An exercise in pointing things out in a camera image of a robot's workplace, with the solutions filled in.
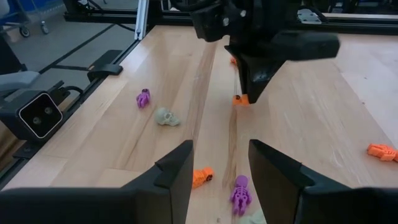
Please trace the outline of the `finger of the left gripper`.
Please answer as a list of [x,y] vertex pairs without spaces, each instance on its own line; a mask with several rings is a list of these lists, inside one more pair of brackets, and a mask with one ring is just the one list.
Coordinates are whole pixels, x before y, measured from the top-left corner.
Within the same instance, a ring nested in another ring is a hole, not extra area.
[[249,99],[249,68],[248,63],[244,59],[244,51],[237,45],[225,45],[224,47],[231,56],[236,60],[236,66],[239,73],[239,81],[242,96]]
[[285,59],[274,52],[252,51],[248,53],[248,100],[257,102],[272,77],[283,66]]

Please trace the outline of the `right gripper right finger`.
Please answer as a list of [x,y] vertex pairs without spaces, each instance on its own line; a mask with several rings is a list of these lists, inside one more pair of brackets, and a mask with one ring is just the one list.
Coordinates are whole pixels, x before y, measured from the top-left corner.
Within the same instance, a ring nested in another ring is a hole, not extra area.
[[252,181],[267,224],[398,224],[398,188],[351,188],[252,139]]

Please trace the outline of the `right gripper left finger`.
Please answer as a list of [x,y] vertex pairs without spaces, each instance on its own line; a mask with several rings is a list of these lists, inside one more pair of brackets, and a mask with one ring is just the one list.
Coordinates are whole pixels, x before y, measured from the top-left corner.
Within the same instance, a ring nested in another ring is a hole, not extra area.
[[186,140],[122,187],[0,192],[0,224],[185,224],[193,179]]

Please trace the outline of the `pale grey skull toy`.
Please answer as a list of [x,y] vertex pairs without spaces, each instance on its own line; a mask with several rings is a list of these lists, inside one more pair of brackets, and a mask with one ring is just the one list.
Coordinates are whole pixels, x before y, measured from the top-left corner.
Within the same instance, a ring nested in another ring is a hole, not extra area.
[[242,216],[239,224],[267,224],[262,210],[257,210],[251,215]]
[[167,108],[158,108],[155,111],[155,121],[159,125],[177,126],[180,120]]

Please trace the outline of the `purple skeleton toy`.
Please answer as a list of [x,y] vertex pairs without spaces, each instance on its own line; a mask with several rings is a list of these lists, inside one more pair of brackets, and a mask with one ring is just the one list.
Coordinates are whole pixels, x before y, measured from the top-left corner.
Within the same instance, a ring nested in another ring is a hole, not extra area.
[[252,202],[252,196],[248,189],[249,178],[245,175],[237,176],[234,189],[229,198],[233,204],[233,214],[243,216],[248,205]]
[[150,91],[148,88],[142,89],[142,91],[136,96],[136,103],[139,108],[146,107],[150,102]]

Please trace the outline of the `silver aluminium bar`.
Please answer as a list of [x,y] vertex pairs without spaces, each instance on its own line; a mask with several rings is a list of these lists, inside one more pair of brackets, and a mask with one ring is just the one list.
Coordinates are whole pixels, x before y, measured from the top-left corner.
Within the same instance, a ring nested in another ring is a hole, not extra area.
[[139,0],[135,27],[135,40],[142,40],[146,36],[149,0]]

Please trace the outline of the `grey chair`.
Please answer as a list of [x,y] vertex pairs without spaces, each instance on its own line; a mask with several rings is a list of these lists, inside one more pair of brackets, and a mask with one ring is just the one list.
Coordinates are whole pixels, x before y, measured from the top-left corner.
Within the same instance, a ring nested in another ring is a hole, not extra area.
[[40,76],[39,72],[24,71],[0,75],[0,92],[28,88]]

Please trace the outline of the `blue bin cart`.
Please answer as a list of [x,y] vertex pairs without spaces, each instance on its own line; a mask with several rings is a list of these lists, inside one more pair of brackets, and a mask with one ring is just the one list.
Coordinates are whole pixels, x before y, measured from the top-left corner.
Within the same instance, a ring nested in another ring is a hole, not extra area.
[[0,0],[0,34],[18,30],[20,36],[30,37],[30,24],[39,23],[41,32],[49,33],[45,17],[63,7],[62,0]]

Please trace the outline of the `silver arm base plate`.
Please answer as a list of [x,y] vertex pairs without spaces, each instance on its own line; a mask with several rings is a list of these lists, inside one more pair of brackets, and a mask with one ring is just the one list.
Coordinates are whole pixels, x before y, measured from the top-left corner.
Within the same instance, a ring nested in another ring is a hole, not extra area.
[[321,24],[321,19],[309,9],[300,9],[297,16],[302,24]]

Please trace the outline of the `black table edge bracket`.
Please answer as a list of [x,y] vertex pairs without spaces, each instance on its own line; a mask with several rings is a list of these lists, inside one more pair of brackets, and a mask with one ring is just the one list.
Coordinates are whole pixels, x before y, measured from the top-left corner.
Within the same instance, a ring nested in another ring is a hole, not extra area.
[[113,61],[119,56],[121,50],[108,50],[98,60],[96,60],[89,68],[87,77],[90,82],[96,78],[107,77],[108,75],[119,75],[123,67],[114,64]]

